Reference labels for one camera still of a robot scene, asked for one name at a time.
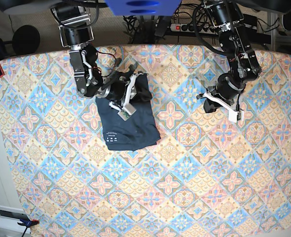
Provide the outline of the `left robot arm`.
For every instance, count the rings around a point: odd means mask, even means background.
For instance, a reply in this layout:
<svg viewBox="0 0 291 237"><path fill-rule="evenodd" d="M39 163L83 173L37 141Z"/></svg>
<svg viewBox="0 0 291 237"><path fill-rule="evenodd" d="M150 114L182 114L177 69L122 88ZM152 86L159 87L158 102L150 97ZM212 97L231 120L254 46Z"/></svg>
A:
<svg viewBox="0 0 291 237"><path fill-rule="evenodd" d="M197 14L204 11L214 29L218 32L220 50L215 49L200 35ZM204 111L213 113L220 107L236 103L249 81L256 80L261 73L256 54L246 34L244 17L237 4L232 0L203 0L193 11L192 23L197 39L211 52L225 56L230 70L219 76L214 86L209 86L199 99L204 99Z"/></svg>

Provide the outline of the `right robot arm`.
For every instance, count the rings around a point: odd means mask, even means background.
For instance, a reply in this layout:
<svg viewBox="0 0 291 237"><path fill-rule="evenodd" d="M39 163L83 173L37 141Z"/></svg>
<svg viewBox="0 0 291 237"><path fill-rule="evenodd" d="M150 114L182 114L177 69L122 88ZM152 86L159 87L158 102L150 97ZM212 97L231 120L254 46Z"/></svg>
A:
<svg viewBox="0 0 291 237"><path fill-rule="evenodd" d="M63 0L50 11L59 25L62 46L70 48L70 63L81 96L106 98L119 107L131 100L147 102L152 99L148 88L140 82L145 74L136 70L137 63L121 72L116 70L121 60L114 58L114 66L106 76L98 67L100 51L91 44L94 39L92 26L99 17L98 3Z"/></svg>

